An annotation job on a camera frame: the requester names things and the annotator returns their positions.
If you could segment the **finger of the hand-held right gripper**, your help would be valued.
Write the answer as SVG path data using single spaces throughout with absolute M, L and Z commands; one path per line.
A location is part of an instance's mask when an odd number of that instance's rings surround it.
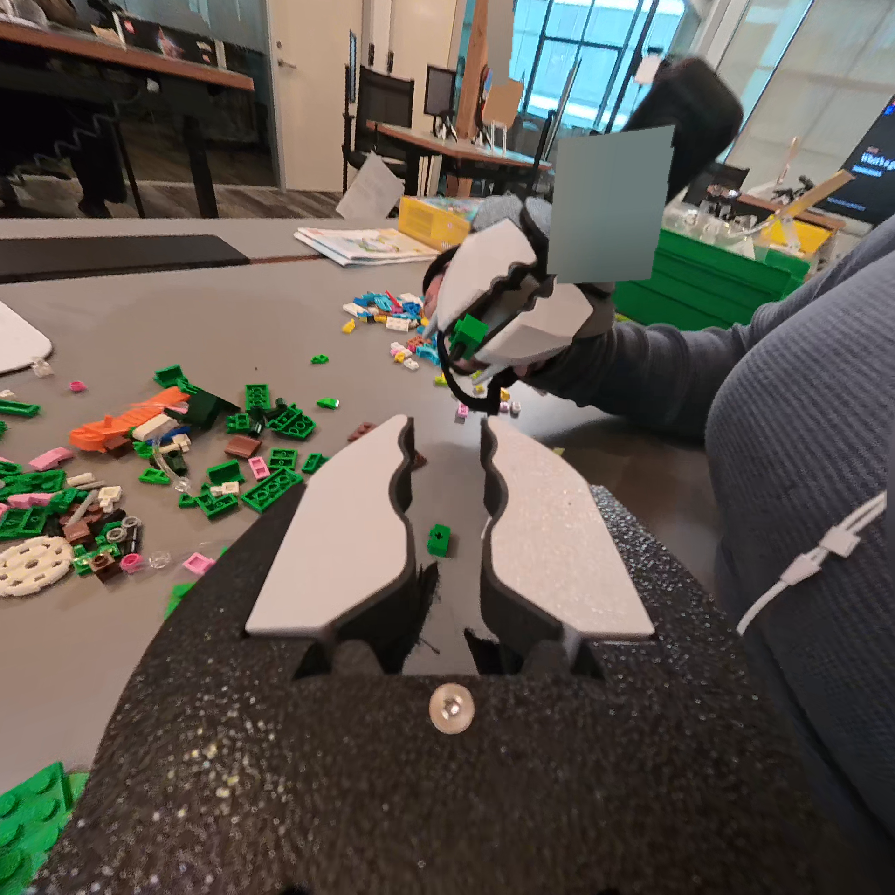
M 548 360 L 570 346 L 594 314 L 589 298 L 575 285 L 555 285 L 501 326 L 481 346 L 481 363 L 527 365 Z
M 432 312 L 432 333 L 448 335 L 466 316 L 481 322 L 488 337 L 500 329 L 531 329 L 514 319 L 524 315 L 540 286 L 539 274 L 531 243 L 510 221 L 470 234 L 447 263 Z

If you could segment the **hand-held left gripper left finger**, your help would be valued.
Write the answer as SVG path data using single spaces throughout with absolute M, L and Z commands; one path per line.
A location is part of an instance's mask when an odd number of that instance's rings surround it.
M 244 626 L 252 642 L 302 642 L 327 661 L 363 643 L 402 673 L 437 598 L 408 516 L 414 420 L 391 416 L 311 476 Z

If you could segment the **person's right forearm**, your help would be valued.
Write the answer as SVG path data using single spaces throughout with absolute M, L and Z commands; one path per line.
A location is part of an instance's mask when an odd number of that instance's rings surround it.
M 663 435 L 702 442 L 710 408 L 745 354 L 779 323 L 784 302 L 761 306 L 749 324 L 678 330 L 617 322 L 550 360 L 515 368 L 531 387 L 594 407 Z

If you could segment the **yellow lego box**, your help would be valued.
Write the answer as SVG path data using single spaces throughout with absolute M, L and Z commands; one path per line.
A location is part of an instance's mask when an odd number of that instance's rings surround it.
M 397 229 L 401 234 L 444 252 L 472 231 L 483 198 L 402 196 Z

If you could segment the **pile of green lego pieces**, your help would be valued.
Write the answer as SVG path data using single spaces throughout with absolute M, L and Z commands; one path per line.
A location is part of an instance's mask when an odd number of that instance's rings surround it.
M 70 577 L 108 584 L 118 576 L 179 568 L 187 582 L 173 588 L 165 610 L 169 616 L 223 556 L 227 547 L 217 549 L 210 543 L 183 558 L 172 551 L 150 551 L 148 525 L 129 511 L 128 494 L 116 475 L 119 461 L 137 461 L 138 485 L 172 498 L 177 509 L 193 511 L 208 523 L 241 509 L 264 513 L 329 461 L 325 454 L 302 454 L 285 444 L 307 441 L 317 425 L 297 404 L 272 395 L 266 383 L 245 385 L 241 399 L 231 402 L 192 382 L 179 364 L 155 370 L 153 381 L 158 393 L 176 386 L 190 397 L 126 435 L 109 439 L 106 452 L 80 451 L 67 444 L 23 464 L 2 458 L 2 551 L 47 535 L 65 538 L 74 553 L 73 568 L 60 581 L 29 597 L 2 601 L 36 597 Z M 248 460 L 224 453 L 226 443 L 238 434 L 263 442 Z

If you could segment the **white round lego plate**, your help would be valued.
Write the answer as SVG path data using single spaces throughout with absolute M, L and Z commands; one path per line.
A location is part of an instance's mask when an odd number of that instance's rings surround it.
M 61 536 L 40 535 L 1 553 L 1 597 L 24 598 L 54 585 L 73 568 L 73 546 Z

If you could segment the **black lego box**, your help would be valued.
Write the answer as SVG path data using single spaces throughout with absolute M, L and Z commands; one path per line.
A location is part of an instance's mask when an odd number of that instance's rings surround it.
M 218 59 L 215 39 L 118 11 L 113 18 L 118 36 L 128 48 L 211 68 L 226 67 Z

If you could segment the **person's right hand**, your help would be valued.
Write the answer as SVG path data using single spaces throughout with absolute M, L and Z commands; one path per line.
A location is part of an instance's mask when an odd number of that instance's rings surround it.
M 423 314 L 428 320 L 434 319 L 440 294 L 441 287 L 444 280 L 445 274 L 448 272 L 450 264 L 444 265 L 437 272 L 428 271 L 426 276 L 423 278 L 423 286 L 424 286 L 424 301 L 423 301 Z

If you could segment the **white paper sheet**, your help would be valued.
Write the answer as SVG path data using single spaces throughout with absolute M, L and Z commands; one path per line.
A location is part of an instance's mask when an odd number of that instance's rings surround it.
M 388 218 L 404 195 L 405 183 L 383 158 L 368 155 L 335 209 L 345 220 Z

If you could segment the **green plastic crate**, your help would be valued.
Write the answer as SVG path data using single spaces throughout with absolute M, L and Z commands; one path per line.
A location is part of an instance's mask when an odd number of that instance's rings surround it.
M 643 325 L 727 329 L 749 323 L 759 307 L 788 297 L 811 269 L 809 260 L 777 246 L 759 246 L 751 259 L 663 229 L 652 276 L 617 285 L 613 302 L 617 313 Z

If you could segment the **black computer monitor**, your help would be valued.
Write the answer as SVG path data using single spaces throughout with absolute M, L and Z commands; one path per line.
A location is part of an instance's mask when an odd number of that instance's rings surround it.
M 456 70 L 427 65 L 423 95 L 423 114 L 450 118 L 454 112 Z

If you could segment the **grey adjoining table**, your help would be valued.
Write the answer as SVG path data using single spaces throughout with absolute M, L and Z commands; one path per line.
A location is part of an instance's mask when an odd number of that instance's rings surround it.
M 398 228 L 397 218 L 2 218 L 3 239 L 213 235 L 251 263 L 319 257 L 295 238 L 299 228 L 360 230 Z

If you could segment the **person's grey-blue sweater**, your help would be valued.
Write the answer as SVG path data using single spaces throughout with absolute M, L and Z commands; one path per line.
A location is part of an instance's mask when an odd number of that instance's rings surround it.
M 736 621 L 834 526 L 893 492 L 893 218 L 791 304 L 724 382 L 706 435 L 719 601 Z M 893 893 L 892 528 L 880 513 L 742 639 L 853 850 L 831 884 L 843 893 Z

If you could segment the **orange brick separator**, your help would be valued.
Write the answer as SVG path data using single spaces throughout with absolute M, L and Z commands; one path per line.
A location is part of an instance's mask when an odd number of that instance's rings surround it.
M 102 420 L 88 422 L 70 431 L 68 444 L 87 452 L 106 452 L 106 441 L 124 436 L 132 429 L 162 414 L 170 407 L 180 406 L 190 395 L 171 386 L 156 396 L 140 401 L 118 415 L 106 415 Z

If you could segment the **black desk mat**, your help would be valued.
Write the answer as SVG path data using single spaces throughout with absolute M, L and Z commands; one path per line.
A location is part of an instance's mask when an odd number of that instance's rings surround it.
M 251 260 L 211 234 L 1 240 L 1 283 L 220 269 Z

